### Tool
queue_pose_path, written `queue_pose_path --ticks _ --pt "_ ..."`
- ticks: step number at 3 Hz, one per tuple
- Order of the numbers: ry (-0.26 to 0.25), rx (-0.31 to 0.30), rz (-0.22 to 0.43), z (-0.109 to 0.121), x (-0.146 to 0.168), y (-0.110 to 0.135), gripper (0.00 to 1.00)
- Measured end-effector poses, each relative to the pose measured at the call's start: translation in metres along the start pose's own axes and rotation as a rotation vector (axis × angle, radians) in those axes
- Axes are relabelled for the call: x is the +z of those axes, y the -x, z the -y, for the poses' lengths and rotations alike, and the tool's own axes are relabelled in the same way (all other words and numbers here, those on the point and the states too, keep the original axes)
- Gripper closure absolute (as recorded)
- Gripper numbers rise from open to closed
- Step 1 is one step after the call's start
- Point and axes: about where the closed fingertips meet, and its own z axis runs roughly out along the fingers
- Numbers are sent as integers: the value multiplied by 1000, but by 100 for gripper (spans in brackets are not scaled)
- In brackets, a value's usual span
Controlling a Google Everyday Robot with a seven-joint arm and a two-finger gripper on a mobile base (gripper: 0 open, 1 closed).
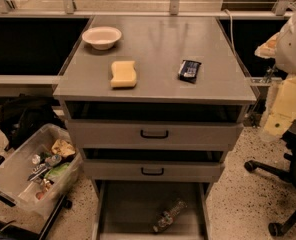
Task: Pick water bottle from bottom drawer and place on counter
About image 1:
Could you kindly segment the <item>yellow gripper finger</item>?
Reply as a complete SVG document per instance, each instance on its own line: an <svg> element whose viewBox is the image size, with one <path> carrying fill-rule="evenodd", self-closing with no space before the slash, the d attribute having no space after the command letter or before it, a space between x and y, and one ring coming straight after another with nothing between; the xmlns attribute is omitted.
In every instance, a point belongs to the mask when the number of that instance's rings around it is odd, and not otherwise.
<svg viewBox="0 0 296 240"><path fill-rule="evenodd" d="M269 59L276 56L276 44L278 33L271 36L265 43L258 46L255 55L260 58Z"/></svg>

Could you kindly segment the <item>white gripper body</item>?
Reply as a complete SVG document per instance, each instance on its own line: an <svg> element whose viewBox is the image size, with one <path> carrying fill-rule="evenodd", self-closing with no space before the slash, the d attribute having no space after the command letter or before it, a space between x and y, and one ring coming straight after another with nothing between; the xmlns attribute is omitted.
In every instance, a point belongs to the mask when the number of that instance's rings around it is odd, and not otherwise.
<svg viewBox="0 0 296 240"><path fill-rule="evenodd" d="M280 83L273 82L268 89L265 111L260 121L262 141L275 141L296 120L296 76L289 75Z"/></svg>

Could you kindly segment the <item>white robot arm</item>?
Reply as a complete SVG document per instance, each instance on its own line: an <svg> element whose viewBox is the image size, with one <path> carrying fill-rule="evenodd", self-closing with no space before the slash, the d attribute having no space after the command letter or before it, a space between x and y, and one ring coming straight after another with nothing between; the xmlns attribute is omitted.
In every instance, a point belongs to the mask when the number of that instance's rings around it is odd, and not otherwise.
<svg viewBox="0 0 296 240"><path fill-rule="evenodd" d="M276 68L287 73L285 80L269 87L260 121L260 138L272 142L296 120L296 11L279 32L257 47L255 55L273 58Z"/></svg>

